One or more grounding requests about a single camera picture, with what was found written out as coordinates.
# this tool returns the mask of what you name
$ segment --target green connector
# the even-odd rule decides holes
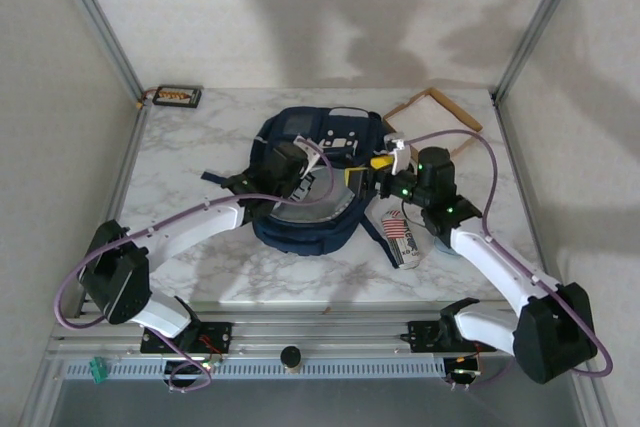
[[[107,369],[107,362],[102,357],[94,357],[92,360],[90,360],[89,368],[91,369],[93,381],[96,384],[107,380],[109,371]]]

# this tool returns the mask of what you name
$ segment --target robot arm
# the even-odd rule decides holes
[[[397,151],[402,148],[394,149],[386,163],[372,163],[382,168],[352,172],[349,187],[357,195],[374,189],[383,198],[395,196],[421,207],[427,230],[482,272],[512,309],[489,309],[476,299],[456,302],[441,312],[440,342],[469,340],[502,350],[515,356],[522,370],[538,383],[594,357],[593,342],[537,282],[558,294],[593,329],[587,293],[575,283],[562,285],[512,249],[501,252],[496,247],[484,232],[482,213],[458,195],[455,168],[446,149],[420,151],[414,174],[406,159],[398,168],[401,156]],[[526,271],[533,277],[525,275]]]
[[[281,144],[264,163],[230,177],[222,187],[234,194],[288,198],[320,158],[300,139]],[[169,338],[184,333],[188,343],[197,338],[199,321],[181,299],[152,292],[150,272],[204,239],[269,215],[275,205],[261,199],[205,202],[188,215],[156,224],[135,242],[107,251],[87,264],[78,279],[109,323],[136,322]],[[108,221],[96,231],[89,252],[125,237],[127,229]]]

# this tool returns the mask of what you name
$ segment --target white wall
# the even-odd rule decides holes
[[[640,0],[563,0],[508,98],[543,246],[587,289],[620,426],[640,425]]]
[[[104,212],[135,109],[72,0],[0,0],[0,425]]]
[[[540,0],[98,0],[145,84],[496,84]]]

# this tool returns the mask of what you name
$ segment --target black knob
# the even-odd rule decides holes
[[[301,360],[302,354],[300,353],[300,349],[293,345],[285,347],[280,353],[280,362],[282,362],[282,365],[287,369],[295,369],[300,365]]]

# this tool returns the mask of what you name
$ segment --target navy blue backpack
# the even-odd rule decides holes
[[[366,165],[385,152],[384,136],[388,133],[378,114],[348,107],[289,107],[267,120],[253,142],[250,163],[262,162],[276,145],[293,142],[299,134],[322,147],[336,170],[336,182],[326,201],[305,208],[281,204],[270,216],[255,220],[256,237],[282,252],[323,255],[340,249],[362,225],[398,268],[388,243],[365,215],[375,195],[356,198],[342,181],[342,170]],[[309,182],[301,185],[311,183],[310,188],[294,193],[298,200],[315,200],[329,187],[326,167],[314,169],[309,175]],[[208,172],[202,178],[216,183],[224,180]]]

